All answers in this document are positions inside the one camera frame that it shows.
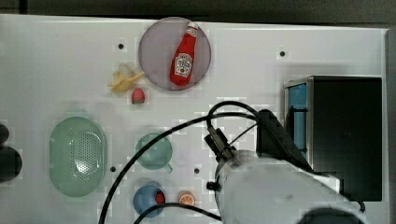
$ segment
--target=red ketchup bottle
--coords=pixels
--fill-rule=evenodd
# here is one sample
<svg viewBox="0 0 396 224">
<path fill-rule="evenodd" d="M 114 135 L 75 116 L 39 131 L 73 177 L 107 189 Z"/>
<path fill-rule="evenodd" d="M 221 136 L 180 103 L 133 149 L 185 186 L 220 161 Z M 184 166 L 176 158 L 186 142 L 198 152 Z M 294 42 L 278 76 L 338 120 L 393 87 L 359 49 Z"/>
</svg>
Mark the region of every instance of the red ketchup bottle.
<svg viewBox="0 0 396 224">
<path fill-rule="evenodd" d="M 178 86 L 185 86 L 190 82 L 197 32 L 198 25 L 190 22 L 172 60 L 170 79 Z"/>
</svg>

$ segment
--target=ketchup bottle cap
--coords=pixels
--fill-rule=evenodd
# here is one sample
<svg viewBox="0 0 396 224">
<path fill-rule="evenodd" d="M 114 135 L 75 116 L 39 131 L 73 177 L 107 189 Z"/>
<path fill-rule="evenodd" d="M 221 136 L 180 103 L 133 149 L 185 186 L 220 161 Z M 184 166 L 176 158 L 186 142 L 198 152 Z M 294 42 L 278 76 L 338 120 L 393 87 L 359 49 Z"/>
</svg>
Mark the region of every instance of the ketchup bottle cap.
<svg viewBox="0 0 396 224">
<path fill-rule="evenodd" d="M 198 24 L 193 21 L 189 23 L 189 26 L 198 30 Z"/>
</svg>

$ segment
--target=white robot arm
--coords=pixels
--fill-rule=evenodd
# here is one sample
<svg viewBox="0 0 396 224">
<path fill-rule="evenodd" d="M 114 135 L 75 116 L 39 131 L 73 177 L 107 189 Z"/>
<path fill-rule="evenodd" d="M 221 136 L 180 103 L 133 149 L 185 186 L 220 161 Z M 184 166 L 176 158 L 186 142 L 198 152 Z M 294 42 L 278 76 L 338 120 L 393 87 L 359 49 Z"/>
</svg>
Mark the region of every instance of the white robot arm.
<svg viewBox="0 0 396 224">
<path fill-rule="evenodd" d="M 214 184 L 224 224 L 369 223 L 334 190 L 334 178 L 322 176 L 319 181 L 287 161 L 258 158 L 253 151 L 233 154 L 231 160 L 219 163 Z"/>
</svg>

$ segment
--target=round plate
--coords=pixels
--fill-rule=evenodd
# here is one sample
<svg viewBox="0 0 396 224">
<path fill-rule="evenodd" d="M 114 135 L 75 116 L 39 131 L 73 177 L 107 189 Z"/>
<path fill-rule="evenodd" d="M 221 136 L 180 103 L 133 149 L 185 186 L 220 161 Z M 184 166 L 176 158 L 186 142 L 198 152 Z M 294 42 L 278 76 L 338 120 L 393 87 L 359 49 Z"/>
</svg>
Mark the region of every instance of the round plate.
<svg viewBox="0 0 396 224">
<path fill-rule="evenodd" d="M 211 49 L 204 31 L 199 28 L 195 44 L 195 59 L 190 83 L 177 86 L 171 82 L 169 71 L 177 47 L 186 32 L 189 20 L 171 17 L 154 23 L 143 34 L 139 44 L 139 62 L 146 77 L 155 85 L 181 91 L 198 83 L 210 65 Z"/>
</svg>

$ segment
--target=blue bowl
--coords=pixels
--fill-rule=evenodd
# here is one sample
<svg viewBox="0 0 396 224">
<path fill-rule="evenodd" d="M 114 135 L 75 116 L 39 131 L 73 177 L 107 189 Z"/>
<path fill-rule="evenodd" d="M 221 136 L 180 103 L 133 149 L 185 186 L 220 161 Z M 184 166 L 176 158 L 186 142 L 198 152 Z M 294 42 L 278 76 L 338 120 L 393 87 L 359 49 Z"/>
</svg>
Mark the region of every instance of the blue bowl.
<svg viewBox="0 0 396 224">
<path fill-rule="evenodd" d="M 164 190 L 155 182 L 148 183 L 146 186 L 140 188 L 134 195 L 134 210 L 136 210 L 139 215 L 142 215 L 150 207 L 157 205 L 156 196 L 158 191 L 161 191 L 163 195 L 165 195 Z M 150 212 L 147 217 L 156 217 L 162 211 L 162 208 L 157 209 Z"/>
</svg>

